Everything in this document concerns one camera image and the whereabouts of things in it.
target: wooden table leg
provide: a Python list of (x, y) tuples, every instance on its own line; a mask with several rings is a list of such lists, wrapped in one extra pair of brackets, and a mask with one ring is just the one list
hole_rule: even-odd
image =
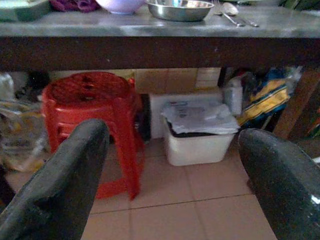
[(320, 107), (320, 72), (307, 69), (297, 84), (293, 97), (284, 109), (273, 133), (294, 141), (306, 137), (311, 119)]

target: red plastic stool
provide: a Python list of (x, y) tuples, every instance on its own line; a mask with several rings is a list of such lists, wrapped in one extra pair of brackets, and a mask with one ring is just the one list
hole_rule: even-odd
[(141, 103), (135, 93), (134, 80), (128, 83), (108, 72), (78, 73), (49, 84), (43, 91), (42, 101), (52, 152), (82, 121), (104, 120), (115, 140), (123, 177), (100, 184), (96, 198), (128, 191), (132, 200), (140, 192), (139, 178), (145, 160), (144, 143), (134, 127)]

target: beige floor tile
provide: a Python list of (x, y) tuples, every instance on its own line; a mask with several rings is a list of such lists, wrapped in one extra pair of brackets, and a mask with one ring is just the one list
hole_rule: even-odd
[(172, 166), (164, 156), (146, 159), (140, 194), (131, 208), (188, 202), (192, 195), (183, 167)]
[(129, 209), (129, 196), (126, 192), (113, 197), (95, 199), (91, 214)]
[[(165, 155), (164, 139), (151, 139), (145, 144), (145, 157), (160, 157)], [(107, 159), (117, 159), (117, 150), (115, 144), (110, 144), (107, 153)]]
[(208, 240), (276, 240), (256, 196), (196, 203)]
[(100, 183), (107, 183), (122, 178), (120, 163), (116, 158), (106, 159), (101, 172)]
[(164, 139), (157, 138), (151, 139), (149, 143), (145, 145), (145, 157), (161, 157), (165, 155)]
[(15, 191), (18, 192), (24, 184), (26, 184), (29, 179), (32, 177), (34, 173), (33, 172), (9, 172), (5, 175), (5, 178), (11, 188)]
[(129, 211), (98, 213), (89, 216), (81, 240), (129, 240)]
[(247, 186), (248, 175), (234, 145), (220, 162), (190, 165), (185, 169), (195, 200), (251, 193)]
[(193, 202), (132, 209), (133, 240), (204, 240)]

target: green container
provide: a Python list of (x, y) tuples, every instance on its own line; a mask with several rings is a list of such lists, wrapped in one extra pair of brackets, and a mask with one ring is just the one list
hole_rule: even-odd
[(0, 0), (2, 22), (29, 22), (50, 11), (49, 0)]

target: white plastic bin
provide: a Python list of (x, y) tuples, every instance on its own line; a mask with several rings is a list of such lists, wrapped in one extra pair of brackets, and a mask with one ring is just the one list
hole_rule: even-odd
[(166, 157), (173, 166), (220, 162), (235, 134), (175, 137), (163, 117)]

